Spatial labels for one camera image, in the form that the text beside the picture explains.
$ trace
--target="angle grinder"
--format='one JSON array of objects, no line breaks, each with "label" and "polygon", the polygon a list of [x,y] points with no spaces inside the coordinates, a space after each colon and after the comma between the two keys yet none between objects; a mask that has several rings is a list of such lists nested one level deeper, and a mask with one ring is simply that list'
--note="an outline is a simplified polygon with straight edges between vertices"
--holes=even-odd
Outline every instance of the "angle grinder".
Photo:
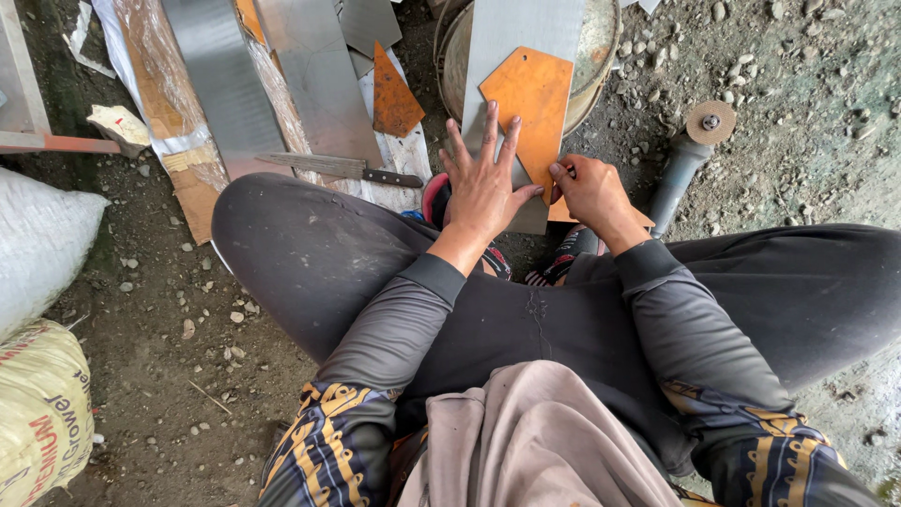
[{"label": "angle grinder", "polygon": [[659,239],[667,232],[697,168],[713,156],[717,144],[732,135],[735,119],[728,104],[708,100],[691,110],[685,128],[669,140],[669,159],[648,206],[648,218],[656,224],[651,237]]}]

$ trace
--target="right hand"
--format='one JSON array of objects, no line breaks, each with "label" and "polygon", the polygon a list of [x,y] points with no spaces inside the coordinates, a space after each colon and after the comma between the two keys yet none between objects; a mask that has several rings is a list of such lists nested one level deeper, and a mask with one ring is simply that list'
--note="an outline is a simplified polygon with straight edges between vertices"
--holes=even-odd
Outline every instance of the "right hand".
[{"label": "right hand", "polygon": [[[567,168],[576,170],[573,178]],[[614,256],[651,239],[635,215],[616,167],[580,155],[551,165],[557,182],[551,202],[566,197],[569,214],[595,232]]]}]

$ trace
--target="sleeve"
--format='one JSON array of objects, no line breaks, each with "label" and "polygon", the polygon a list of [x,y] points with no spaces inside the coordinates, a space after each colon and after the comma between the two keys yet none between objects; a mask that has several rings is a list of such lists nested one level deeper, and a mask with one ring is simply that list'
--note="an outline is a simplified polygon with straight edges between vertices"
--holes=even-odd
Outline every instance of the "sleeve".
[{"label": "sleeve", "polygon": [[259,506],[379,506],[390,489],[394,401],[453,309],[465,277],[424,253],[357,317],[304,386],[265,468]]},{"label": "sleeve", "polygon": [[642,349],[726,507],[878,505],[713,294],[651,240],[615,262]]}]

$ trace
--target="dirt ground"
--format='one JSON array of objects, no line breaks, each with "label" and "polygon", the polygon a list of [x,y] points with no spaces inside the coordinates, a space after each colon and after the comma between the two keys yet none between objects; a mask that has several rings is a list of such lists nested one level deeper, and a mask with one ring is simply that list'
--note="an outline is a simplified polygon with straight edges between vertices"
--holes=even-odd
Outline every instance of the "dirt ground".
[{"label": "dirt ground", "polygon": [[[98,137],[84,119],[92,104],[137,112],[121,82],[68,53],[61,34],[74,29],[77,3],[16,4],[55,134]],[[641,207],[662,169],[669,125],[728,91],[738,112],[735,135],[698,173],[665,239],[805,222],[901,228],[901,5],[825,0],[807,15],[800,0],[732,0],[721,7],[722,19],[709,0],[669,0],[653,16],[637,5],[625,8],[623,41],[633,50],[621,50],[621,73],[564,151],[617,165]],[[427,113],[423,127],[437,170],[446,118],[432,67],[437,22],[424,0],[404,0],[395,11],[405,36],[395,50]],[[635,49],[652,41],[668,54],[657,69],[648,49]],[[96,16],[85,51],[108,65]],[[728,73],[745,54],[753,60],[729,86]],[[138,171],[145,164],[149,177]],[[293,417],[315,364],[264,309],[253,311],[255,301],[210,245],[193,244],[155,157],[41,153],[0,156],[0,165],[113,202],[84,270],[46,314],[63,324],[89,316],[73,332],[90,358],[96,431],[106,443],[67,491],[57,489],[39,504],[254,504],[273,431]],[[505,235],[499,243],[516,279],[563,232]],[[129,259],[136,268],[125,265]],[[120,291],[124,281],[134,290]],[[230,319],[234,311],[245,317],[240,324]],[[181,337],[186,318],[196,324],[190,339]],[[851,471],[895,505],[901,503],[899,357],[893,346],[797,396]],[[689,481],[703,492],[702,480]]]}]

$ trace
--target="yellow sack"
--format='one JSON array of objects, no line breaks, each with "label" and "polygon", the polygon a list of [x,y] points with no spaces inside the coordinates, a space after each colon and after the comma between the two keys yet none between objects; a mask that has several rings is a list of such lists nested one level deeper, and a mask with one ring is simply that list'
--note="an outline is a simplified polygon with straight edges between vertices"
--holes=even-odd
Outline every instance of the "yellow sack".
[{"label": "yellow sack", "polygon": [[0,344],[0,505],[31,505],[85,468],[90,385],[81,346],[56,322],[37,320]]}]

